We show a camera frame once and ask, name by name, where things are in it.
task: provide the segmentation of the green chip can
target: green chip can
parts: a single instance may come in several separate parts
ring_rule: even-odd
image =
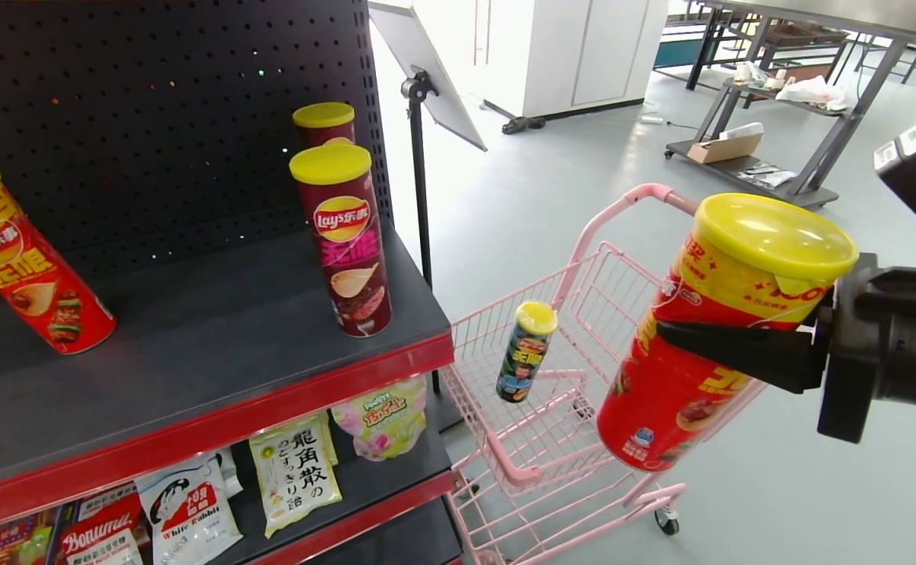
[[[525,301],[517,308],[503,357],[496,393],[507,402],[523,402],[538,374],[548,342],[559,325],[558,314],[540,301]]]

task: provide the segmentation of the pink shopping cart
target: pink shopping cart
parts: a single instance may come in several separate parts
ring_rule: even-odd
[[[695,211],[667,186],[637,186],[591,219],[565,268],[454,323],[454,364],[440,380],[476,448],[454,465],[448,501],[478,565],[536,565],[651,512],[666,534],[679,530],[673,503],[684,484],[661,487],[661,473],[620,464],[593,421],[658,278],[608,241],[587,250],[601,225],[647,197]],[[560,326],[527,401],[508,404],[497,397],[497,371],[526,300],[553,305]],[[748,385],[703,440],[764,386]]]

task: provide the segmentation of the metal shelf rack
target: metal shelf rack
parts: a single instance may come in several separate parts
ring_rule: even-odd
[[[453,360],[390,222],[368,17],[365,0],[0,3],[3,178],[120,318],[64,358],[0,301],[0,523]],[[387,220],[394,316],[367,340],[336,327],[286,170],[291,112],[323,100],[356,108]],[[265,543],[261,514],[239,515],[218,563],[336,563],[448,522],[436,434],[378,469],[343,446],[342,503]],[[426,564],[454,562],[453,529],[423,541]]]
[[[716,4],[721,9],[737,10],[740,8],[739,3],[713,2],[713,4]],[[757,32],[748,50],[748,60],[753,60],[754,55],[759,53],[764,45],[773,16],[780,15],[782,14],[762,14],[762,21],[758,25]],[[778,198],[804,208],[820,208],[831,201],[837,200],[838,194],[823,188],[824,179],[827,179],[827,174],[830,173],[838,157],[841,156],[841,151],[845,150],[846,144],[852,139],[852,134],[855,133],[857,126],[862,122],[866,111],[869,110],[870,105],[877,96],[880,86],[887,79],[892,65],[900,58],[900,53],[905,48],[905,44],[906,42],[903,39],[894,40],[888,49],[888,56],[884,57],[880,67],[877,68],[873,78],[870,79],[870,83],[864,90],[863,95],[857,101],[856,106],[850,108],[850,110],[829,112],[820,111],[818,108],[809,106],[809,104],[794,104],[796,108],[802,108],[802,110],[811,111],[814,114],[830,115],[830,117],[834,118],[834,124],[799,174],[794,179],[780,185],[777,189],[772,190],[737,176],[742,171],[746,171],[761,162],[759,158],[753,156],[711,164],[692,163],[724,178],[740,190]],[[693,143],[719,139],[720,133],[727,129],[730,118],[733,117],[733,112],[742,97],[747,97],[748,100],[752,100],[753,97],[771,97],[771,99],[774,99],[774,96],[769,96],[769,93],[764,92],[764,90],[749,89],[747,86],[734,86],[732,80],[727,80],[722,89],[719,90],[719,94],[716,95],[716,100],[713,101],[712,107],[709,108],[709,112],[706,114],[704,121],[702,121],[695,138],[668,144],[663,156],[669,159],[673,155],[680,155],[687,160],[688,149]]]

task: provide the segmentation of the red chip can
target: red chip can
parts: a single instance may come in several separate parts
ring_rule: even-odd
[[[666,343],[656,321],[795,330],[857,257],[837,225],[797,206],[706,198],[598,412],[608,450],[640,471],[666,471],[751,382]]]
[[[392,301],[370,153],[323,144],[290,160],[339,326],[370,337],[392,321]]]
[[[116,318],[35,229],[0,173],[0,294],[58,353],[102,343]]]
[[[294,111],[294,124],[301,130],[309,147],[318,147],[328,140],[343,138],[356,143],[353,118],[356,112],[341,101],[323,101]]]

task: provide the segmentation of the red shelf edge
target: red shelf edge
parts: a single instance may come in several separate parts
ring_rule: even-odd
[[[348,518],[340,519],[331,526],[318,530],[310,536],[286,545],[278,550],[250,561],[249,565],[297,565],[354,537],[372,530],[396,516],[421,507],[451,490],[450,471],[442,472],[431,479],[423,480],[415,487],[403,490],[391,498],[365,508]]]
[[[261,429],[454,362],[451,333],[0,482],[0,523],[95,494]]]

